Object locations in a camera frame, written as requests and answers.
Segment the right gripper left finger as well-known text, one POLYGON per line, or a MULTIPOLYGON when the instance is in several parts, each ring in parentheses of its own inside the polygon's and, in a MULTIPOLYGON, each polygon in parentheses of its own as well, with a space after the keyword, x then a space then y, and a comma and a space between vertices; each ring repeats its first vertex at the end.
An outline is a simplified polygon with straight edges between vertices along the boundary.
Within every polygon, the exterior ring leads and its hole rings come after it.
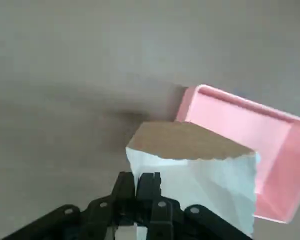
POLYGON ((85 210, 73 204, 62 205, 5 239, 113 240, 118 226, 134 224, 135 210, 134 176, 131 172, 120 172, 111 194, 92 200, 85 210))

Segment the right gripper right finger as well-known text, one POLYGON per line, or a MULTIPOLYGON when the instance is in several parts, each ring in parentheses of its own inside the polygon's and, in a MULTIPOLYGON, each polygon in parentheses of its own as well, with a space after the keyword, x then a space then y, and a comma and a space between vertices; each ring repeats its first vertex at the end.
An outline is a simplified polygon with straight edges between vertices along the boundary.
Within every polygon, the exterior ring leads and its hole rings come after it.
POLYGON ((250 237, 200 204, 181 209, 162 196, 159 172, 143 173, 136 187, 136 222, 147 240, 249 240, 250 237))

